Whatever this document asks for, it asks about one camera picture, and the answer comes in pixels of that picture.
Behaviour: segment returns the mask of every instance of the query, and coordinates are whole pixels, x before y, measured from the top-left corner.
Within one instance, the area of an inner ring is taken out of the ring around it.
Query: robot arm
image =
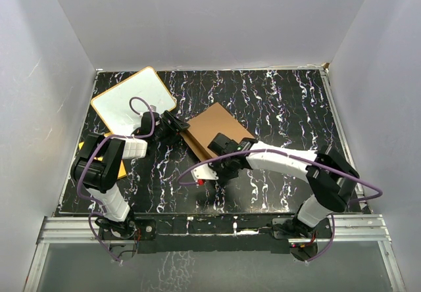
[[[297,151],[275,147],[254,139],[243,139],[240,143],[236,143],[225,135],[218,134],[208,148],[219,156],[236,151],[252,152],[261,149],[283,151],[288,155],[325,164],[359,178],[355,169],[332,146],[323,147],[319,151]],[[301,205],[293,218],[293,231],[302,235],[308,235],[332,212],[344,212],[356,186],[356,183],[349,179],[271,152],[225,158],[219,162],[199,166],[192,174],[199,183],[201,180],[226,182],[237,177],[238,171],[244,168],[273,170],[309,183],[313,195]]]
[[[103,135],[94,133],[87,136],[70,170],[72,179],[79,180],[89,158],[104,139]],[[84,179],[86,190],[103,204],[104,217],[95,223],[118,237],[128,237],[134,230],[130,226],[133,213],[116,184],[120,163],[122,159],[143,158],[146,148],[147,142],[142,139],[113,138],[99,151]]]
[[[155,122],[155,131],[152,141],[173,144],[181,139],[180,132],[189,128],[170,112],[164,111],[162,115],[153,113],[141,118],[140,127],[132,135],[144,135],[151,132],[152,122]],[[80,179],[88,160],[92,157],[98,144],[104,140],[103,135],[90,133],[73,162],[70,175],[76,182]],[[143,158],[146,155],[148,142],[142,139],[112,138],[108,140],[99,151],[84,178],[84,186],[93,198],[102,203],[103,218],[95,223],[105,230],[110,230],[117,237],[127,238],[134,232],[134,213],[124,200],[117,184],[118,171],[122,159]]]

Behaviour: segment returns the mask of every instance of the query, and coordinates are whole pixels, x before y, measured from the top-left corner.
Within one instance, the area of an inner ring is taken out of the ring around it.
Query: yellow paper
[[[84,146],[84,142],[80,142],[79,143],[79,150],[82,148],[82,146]],[[127,176],[126,169],[124,167],[123,161],[121,161],[120,170],[118,171],[118,177],[117,177],[117,179],[121,179],[121,178],[124,178],[126,176]]]

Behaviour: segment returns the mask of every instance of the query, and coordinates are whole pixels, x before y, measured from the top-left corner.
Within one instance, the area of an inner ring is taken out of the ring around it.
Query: wire
[[[134,108],[133,108],[133,106],[132,106],[132,101],[133,100],[140,100],[142,103],[144,103],[145,104],[145,106],[148,108],[148,110],[149,110],[149,112],[151,113],[151,120],[154,120],[154,117],[153,117],[153,111],[152,111],[152,108],[147,104],[147,102],[145,101],[145,100],[143,100],[141,97],[132,97],[131,99],[130,99],[130,101],[129,101],[129,106],[130,106],[130,108],[137,114],[137,115],[140,115],[140,113],[138,113],[138,111],[136,111],[136,110],[134,110]],[[106,138],[104,138],[103,140],[102,140],[102,142],[100,142],[100,144],[98,144],[98,146],[97,146],[97,148],[93,151],[93,153],[92,153],[92,155],[91,155],[91,157],[89,158],[89,160],[87,161],[87,163],[86,163],[86,166],[85,166],[85,168],[84,168],[84,170],[82,171],[82,174],[80,175],[80,178],[79,178],[79,181],[78,181],[78,184],[77,184],[77,186],[76,186],[76,193],[78,194],[78,196],[80,197],[80,198],[82,198],[82,199],[86,199],[86,200],[89,200],[89,201],[94,201],[95,203],[97,203],[98,205],[99,205],[99,207],[100,208],[102,208],[102,210],[103,210],[103,212],[104,212],[104,214],[105,213],[107,213],[107,210],[106,210],[106,208],[104,207],[104,204],[100,201],[100,200],[98,200],[98,199],[95,199],[95,198],[93,198],[93,197],[88,197],[87,195],[84,195],[84,194],[82,194],[82,185],[84,184],[84,179],[85,179],[85,176],[86,176],[86,173],[87,173],[87,171],[88,171],[88,169],[89,169],[89,167],[92,165],[92,162],[93,162],[93,160],[94,160],[94,158],[97,156],[97,154],[98,154],[98,152],[101,150],[101,148],[104,146],[104,144],[109,140],[109,139],[112,139],[112,138],[119,138],[119,139],[126,139],[126,138],[135,138],[135,139],[145,139],[146,137],[150,137],[150,136],[152,136],[153,135],[153,132],[155,131],[155,122],[152,122],[152,127],[151,127],[151,132],[149,133],[149,134],[147,134],[147,135],[137,135],[137,136],[132,136],[132,137],[130,137],[130,136],[125,136],[125,135],[116,135],[116,134],[112,134],[112,135],[110,135],[110,136],[107,136]],[[121,260],[118,256],[116,256],[113,252],[111,252],[110,250],[109,250],[109,248],[107,247],[107,245],[99,238],[99,236],[98,236],[98,234],[95,232],[95,230],[93,229],[93,226],[92,226],[92,216],[99,216],[99,217],[104,217],[104,215],[102,214],[102,213],[100,213],[100,212],[92,212],[90,215],[89,215],[89,217],[87,218],[87,221],[88,221],[88,223],[89,223],[89,228],[91,229],[91,231],[92,231],[92,234],[93,234],[93,236],[96,238],[96,240],[99,242],[99,244],[108,252],[108,254],[114,259],[114,260],[116,260],[116,261],[118,261],[118,262],[123,262],[123,260]]]
[[[110,245],[110,251],[113,250],[116,247],[124,247],[124,245],[123,244],[121,244],[121,245]]]
[[[108,254],[112,257],[112,259],[114,259],[115,261],[118,262],[122,262],[123,260],[120,259],[119,256],[116,256],[108,247],[107,245],[101,240],[101,238],[99,238],[97,232],[93,229],[92,226],[92,216],[99,216],[99,217],[104,217],[104,215],[100,212],[91,212],[91,214],[88,216],[87,221],[89,223],[89,228],[92,231],[93,236],[96,238],[96,240],[98,241],[98,243],[108,252]]]
[[[310,164],[310,165],[319,167],[321,169],[325,169],[327,171],[333,172],[334,174],[340,175],[340,176],[342,176],[344,178],[347,178],[349,180],[352,180],[354,182],[357,182],[357,183],[359,183],[361,185],[365,185],[367,188],[370,188],[370,189],[372,189],[372,190],[374,190],[374,191],[377,192],[375,195],[371,195],[371,196],[368,196],[368,197],[363,197],[363,198],[355,199],[355,200],[357,200],[356,202],[370,200],[370,199],[375,199],[375,198],[381,197],[383,195],[383,191],[379,187],[376,187],[375,185],[372,185],[371,183],[366,182],[366,181],[364,181],[364,180],[362,180],[360,178],[357,178],[357,177],[354,177],[352,175],[346,174],[346,173],[344,173],[344,172],[342,172],[340,170],[337,170],[335,168],[332,168],[332,167],[329,167],[329,166],[320,164],[319,162],[315,162],[313,160],[305,159],[305,158],[300,157],[300,156],[290,155],[290,154],[288,154],[286,152],[279,151],[277,149],[255,149],[255,150],[249,150],[249,151],[240,151],[240,152],[234,152],[234,153],[230,153],[230,154],[225,154],[225,155],[222,155],[222,156],[218,156],[218,157],[215,157],[215,158],[211,158],[211,159],[208,159],[208,160],[204,160],[203,162],[198,162],[197,164],[193,165],[192,167],[190,167],[189,169],[187,169],[185,172],[183,172],[178,177],[177,181],[178,181],[178,183],[180,185],[195,185],[196,182],[181,182],[180,180],[185,175],[187,175],[188,173],[190,173],[192,170],[194,170],[195,168],[197,168],[197,167],[199,167],[201,165],[204,165],[204,164],[209,164],[211,162],[217,162],[219,160],[222,160],[222,159],[225,159],[225,158],[229,158],[229,157],[232,157],[232,156],[240,156],[240,155],[243,156],[243,155],[248,155],[248,154],[251,154],[251,153],[267,153],[267,152],[269,152],[269,153],[275,153],[275,154],[278,154],[278,155],[281,155],[281,156],[285,156],[285,157],[289,157],[289,158],[292,158],[292,159],[295,159],[295,160],[299,160],[300,162],[305,162],[307,164]]]
[[[313,256],[313,257],[307,259],[306,260],[307,262],[319,258],[332,246],[332,243],[334,242],[334,237],[335,237],[335,218],[334,218],[333,214],[331,214],[330,216],[332,217],[332,236],[330,237],[329,243],[316,256]]]
[[[317,233],[317,231],[315,231],[313,233],[313,235],[311,237],[311,240],[308,243],[304,243],[304,244],[300,245],[300,247],[303,248],[303,247],[311,246],[311,244],[313,244],[314,241],[316,240],[316,233]]]
[[[140,100],[142,103],[144,103],[144,104],[145,104],[145,106],[148,108],[149,112],[151,113],[151,119],[152,119],[152,120],[154,120],[152,108],[151,108],[151,107],[147,104],[147,102],[146,102],[145,100],[143,100],[141,97],[132,97],[132,98],[130,99],[130,101],[129,101],[129,106],[130,106],[130,108],[131,108],[131,109],[132,109],[132,110],[133,110],[136,114],[140,115],[140,113],[138,113],[138,111],[134,110],[134,108],[133,108],[133,106],[132,106],[132,101],[133,101],[133,100],[135,100],[135,99]],[[127,138],[133,138],[133,137],[134,137],[135,139],[145,139],[145,138],[147,138],[147,137],[152,136],[154,131],[155,131],[155,122],[152,122],[151,132],[150,132],[149,134],[146,134],[146,135],[137,135],[137,136],[126,136],[126,135],[116,135],[116,134],[111,134],[110,136],[107,136],[106,138],[104,138],[104,139],[102,140],[102,142],[100,142],[100,144],[98,144],[97,148],[96,148],[96,149],[94,150],[94,152],[92,153],[91,158],[87,161],[86,166],[85,166],[84,170],[82,171],[82,174],[80,175],[80,178],[79,178],[78,184],[77,184],[77,186],[76,186],[76,193],[77,193],[77,195],[78,195],[80,198],[82,198],[82,199],[89,200],[89,201],[94,201],[94,202],[95,202],[95,203],[97,203],[100,207],[102,207],[102,209],[104,210],[104,213],[107,213],[107,211],[105,210],[105,207],[103,207],[103,203],[102,203],[100,200],[95,199],[95,198],[90,197],[90,196],[87,196],[87,195],[84,195],[84,194],[82,193],[82,185],[83,185],[83,183],[84,183],[84,179],[85,179],[86,173],[87,173],[87,171],[89,170],[89,167],[92,165],[92,162],[93,162],[94,158],[97,156],[97,154],[99,153],[99,151],[101,150],[101,148],[104,146],[104,144],[105,144],[105,143],[106,143],[109,139],[112,139],[112,138],[114,138],[114,137],[115,137],[115,138],[119,138],[119,139],[127,139]]]
[[[118,254],[117,258],[120,258],[124,253],[136,253],[136,252],[137,252],[137,250],[135,250],[135,249],[132,249],[132,250],[129,250],[129,251],[122,251],[120,254]]]

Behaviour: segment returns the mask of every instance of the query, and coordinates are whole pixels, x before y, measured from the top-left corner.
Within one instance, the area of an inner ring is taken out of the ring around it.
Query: floor
[[[132,74],[99,73],[92,96]],[[265,143],[292,149],[332,144],[342,152],[318,69],[174,71],[158,75],[177,98],[174,112],[182,120],[188,121],[219,102]],[[89,132],[108,132],[91,107],[80,141]],[[310,187],[301,180],[258,170],[244,170],[225,188],[211,184],[182,187],[176,178],[197,162],[187,145],[181,141],[152,150],[147,158],[124,161],[128,175],[117,183],[125,200],[139,214],[294,213],[310,195]],[[56,215],[87,214],[92,209],[95,204],[80,200],[75,183],[68,180]],[[351,207],[350,211],[359,212],[360,208]]]

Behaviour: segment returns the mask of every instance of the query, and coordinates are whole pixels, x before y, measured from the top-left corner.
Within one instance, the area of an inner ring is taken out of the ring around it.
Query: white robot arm
[[[104,139],[100,134],[88,134],[70,171],[74,180],[79,180],[89,158]],[[146,149],[147,142],[142,139],[112,138],[101,148],[84,179],[86,190],[102,203],[103,218],[95,222],[119,237],[130,236],[133,232],[130,226],[133,212],[116,184],[120,163],[122,159],[145,157]]]
[[[238,170],[248,168],[273,170],[295,176],[309,183],[314,194],[301,205],[294,216],[298,233],[311,232],[321,220],[332,212],[344,212],[356,183],[287,156],[270,151],[258,153],[253,153],[253,151],[281,151],[287,155],[295,155],[325,164],[359,178],[355,169],[333,147],[323,147],[320,151],[298,151],[275,147],[253,139],[244,139],[240,143],[236,143],[225,135],[218,134],[208,148],[219,156],[238,151],[249,151],[250,153],[244,156],[225,158],[195,168],[192,175],[197,182],[201,180],[225,182],[237,177]]]

